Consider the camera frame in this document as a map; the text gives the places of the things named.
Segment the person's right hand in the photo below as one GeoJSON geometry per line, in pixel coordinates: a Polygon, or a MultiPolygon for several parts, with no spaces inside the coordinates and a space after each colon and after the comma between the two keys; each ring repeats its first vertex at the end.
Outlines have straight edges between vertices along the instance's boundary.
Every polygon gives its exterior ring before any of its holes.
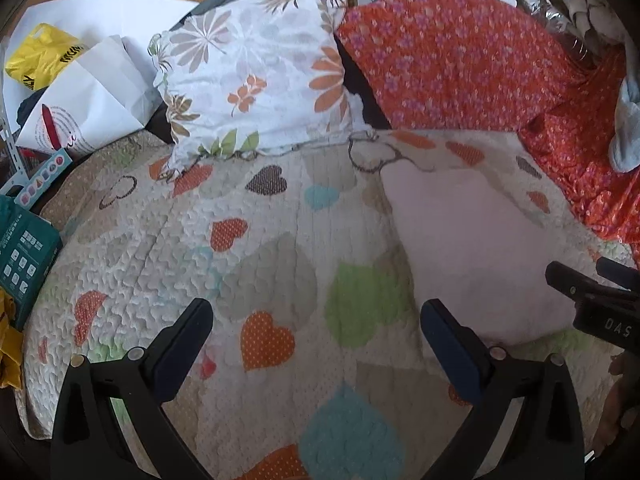
{"type": "Polygon", "coordinates": [[[639,359],[625,351],[612,357],[610,374],[616,377],[603,405],[592,449],[599,456],[621,429],[629,428],[639,415],[639,359]]]}

